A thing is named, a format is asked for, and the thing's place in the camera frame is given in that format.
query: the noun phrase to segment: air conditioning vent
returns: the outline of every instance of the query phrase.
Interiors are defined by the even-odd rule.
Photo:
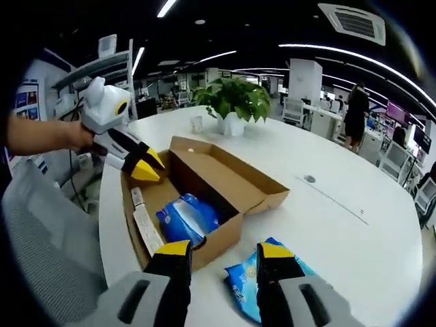
[[[370,12],[344,5],[319,3],[336,32],[361,37],[381,46],[386,45],[385,23],[383,18]]]

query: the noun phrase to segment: poster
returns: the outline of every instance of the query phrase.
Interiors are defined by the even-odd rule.
[[[45,110],[41,110],[40,91],[44,90],[36,79],[26,79],[18,88],[16,93],[15,108],[12,112],[20,119],[31,119],[33,121],[47,120]],[[5,158],[12,176],[17,167],[29,158],[45,174],[47,165],[42,155],[32,155],[29,157],[14,156],[8,148],[4,148]]]

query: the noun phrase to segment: white flower pot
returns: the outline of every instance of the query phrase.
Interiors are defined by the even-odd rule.
[[[218,130],[225,136],[241,136],[247,122],[239,118],[235,112],[229,113],[225,119],[218,114]]]

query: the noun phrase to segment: green leaves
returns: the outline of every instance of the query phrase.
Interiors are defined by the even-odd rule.
[[[215,117],[211,107],[223,119],[229,112],[249,121],[266,120],[270,110],[270,98],[266,90],[241,78],[218,78],[207,88],[196,89],[193,99],[198,105],[208,106],[208,113]]]

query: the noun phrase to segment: round table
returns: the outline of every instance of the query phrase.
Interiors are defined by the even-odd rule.
[[[204,129],[192,134],[190,118],[198,115]],[[245,217],[235,248],[193,274],[186,326],[252,326],[235,309],[223,268],[246,260],[269,236],[331,284],[367,326],[392,326],[418,295],[422,243],[414,202],[359,156],[272,119],[247,124],[242,137],[226,138],[202,107],[151,116],[129,128],[156,151],[167,149],[172,136],[215,143],[290,188],[279,208]],[[306,182],[308,175],[316,182]],[[140,270],[127,231],[120,172],[107,164],[99,236],[109,286]]]

